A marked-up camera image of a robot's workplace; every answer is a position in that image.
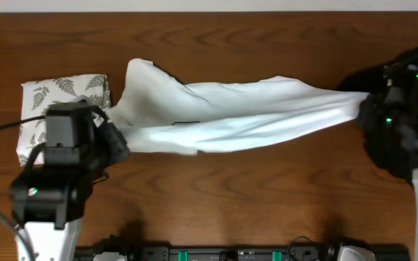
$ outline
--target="white cloth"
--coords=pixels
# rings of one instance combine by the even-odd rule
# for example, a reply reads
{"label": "white cloth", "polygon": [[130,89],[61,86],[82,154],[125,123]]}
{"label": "white cloth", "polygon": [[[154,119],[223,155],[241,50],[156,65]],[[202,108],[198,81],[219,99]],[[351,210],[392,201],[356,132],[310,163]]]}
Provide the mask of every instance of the white cloth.
{"label": "white cloth", "polygon": [[[110,90],[106,75],[78,75],[50,80],[31,81],[22,84],[22,120],[46,114],[51,104],[70,102],[84,95],[101,107],[110,107]],[[20,126],[17,154],[24,165],[32,148],[46,140],[44,120],[24,123]],[[42,153],[35,163],[43,163]]]}
{"label": "white cloth", "polygon": [[[183,85],[152,62],[132,59],[122,97],[106,112],[133,152],[235,152],[352,120],[366,95],[280,76]],[[194,121],[199,123],[172,125]]]}

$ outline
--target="folded cloth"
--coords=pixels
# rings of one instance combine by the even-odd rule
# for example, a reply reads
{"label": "folded cloth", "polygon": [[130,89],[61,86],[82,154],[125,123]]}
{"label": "folded cloth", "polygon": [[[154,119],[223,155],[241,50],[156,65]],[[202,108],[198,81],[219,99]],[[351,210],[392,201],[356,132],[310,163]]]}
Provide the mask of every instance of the folded cloth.
{"label": "folded cloth", "polygon": [[[101,107],[110,107],[110,90],[106,75],[77,75],[50,80],[31,81],[22,84],[22,120],[39,115],[45,115],[48,106],[60,102],[72,101],[75,97],[84,95]],[[17,154],[21,165],[24,165],[31,149],[45,142],[46,126],[44,120],[24,123],[20,126]],[[35,163],[43,163],[39,154]]]}
{"label": "folded cloth", "polygon": [[280,76],[184,85],[152,62],[132,59],[122,97],[105,111],[133,152],[235,152],[352,120],[366,96]]}

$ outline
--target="patterned fabric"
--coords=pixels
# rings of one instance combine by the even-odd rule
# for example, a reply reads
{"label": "patterned fabric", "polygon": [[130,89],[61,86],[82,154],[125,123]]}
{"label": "patterned fabric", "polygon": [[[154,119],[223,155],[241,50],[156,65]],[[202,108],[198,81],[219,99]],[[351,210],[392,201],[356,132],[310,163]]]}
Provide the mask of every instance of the patterned fabric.
{"label": "patterned fabric", "polygon": [[[101,109],[111,106],[110,90],[106,75],[78,75],[50,80],[31,81],[22,84],[22,120],[45,115],[48,106],[69,102],[84,95]],[[31,149],[46,140],[44,120],[24,123],[20,126],[17,154],[20,165],[25,165]],[[35,161],[43,163],[42,154]]]}

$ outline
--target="wood grain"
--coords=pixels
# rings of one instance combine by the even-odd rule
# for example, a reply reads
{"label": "wood grain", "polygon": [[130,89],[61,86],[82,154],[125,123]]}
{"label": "wood grain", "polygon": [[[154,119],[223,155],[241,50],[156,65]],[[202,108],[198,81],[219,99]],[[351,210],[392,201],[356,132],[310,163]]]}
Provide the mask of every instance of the wood grain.
{"label": "wood grain", "polygon": [[[127,61],[182,82],[284,75],[334,88],[348,73],[418,45],[418,12],[0,14],[0,124],[20,118],[20,84],[107,73],[113,101]],[[0,132],[0,210],[20,171],[18,130]],[[95,187],[80,245],[110,234],[175,245],[287,244],[344,234],[414,245],[413,189],[367,158],[355,123],[231,154],[135,154]],[[0,260],[13,260],[0,225]]]}

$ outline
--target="green tape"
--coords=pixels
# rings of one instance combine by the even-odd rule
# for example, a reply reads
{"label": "green tape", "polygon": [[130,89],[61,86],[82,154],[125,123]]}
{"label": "green tape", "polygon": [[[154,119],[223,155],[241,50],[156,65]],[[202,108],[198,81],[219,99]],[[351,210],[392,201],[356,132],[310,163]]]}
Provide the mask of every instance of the green tape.
{"label": "green tape", "polygon": [[282,261],[282,253],[280,251],[273,251],[272,261]]}
{"label": "green tape", "polygon": [[179,251],[179,261],[188,261],[188,251]]}

